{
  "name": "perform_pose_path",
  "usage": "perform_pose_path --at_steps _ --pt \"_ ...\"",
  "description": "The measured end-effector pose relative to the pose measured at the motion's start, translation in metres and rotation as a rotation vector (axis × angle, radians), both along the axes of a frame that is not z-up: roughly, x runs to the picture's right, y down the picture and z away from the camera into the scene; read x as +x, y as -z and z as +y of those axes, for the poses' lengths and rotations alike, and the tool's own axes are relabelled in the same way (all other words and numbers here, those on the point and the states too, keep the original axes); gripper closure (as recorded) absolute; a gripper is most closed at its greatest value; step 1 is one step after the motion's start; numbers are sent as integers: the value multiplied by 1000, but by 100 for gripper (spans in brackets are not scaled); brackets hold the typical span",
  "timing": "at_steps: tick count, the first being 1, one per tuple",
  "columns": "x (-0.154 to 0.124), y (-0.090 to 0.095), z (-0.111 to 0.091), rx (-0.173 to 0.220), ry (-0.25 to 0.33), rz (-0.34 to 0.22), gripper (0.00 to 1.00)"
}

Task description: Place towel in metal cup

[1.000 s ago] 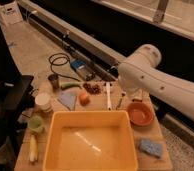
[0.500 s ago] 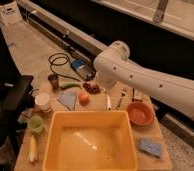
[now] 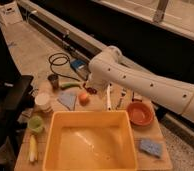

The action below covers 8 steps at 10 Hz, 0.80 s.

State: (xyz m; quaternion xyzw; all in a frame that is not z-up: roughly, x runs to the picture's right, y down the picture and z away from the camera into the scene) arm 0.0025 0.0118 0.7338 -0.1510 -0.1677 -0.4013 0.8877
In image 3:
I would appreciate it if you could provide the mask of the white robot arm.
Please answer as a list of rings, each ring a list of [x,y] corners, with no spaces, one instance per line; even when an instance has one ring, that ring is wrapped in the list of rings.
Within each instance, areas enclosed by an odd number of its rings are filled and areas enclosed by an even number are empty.
[[[110,82],[119,84],[194,123],[194,84],[125,67],[121,58],[122,52],[115,46],[107,46],[93,57],[88,85],[100,91]]]

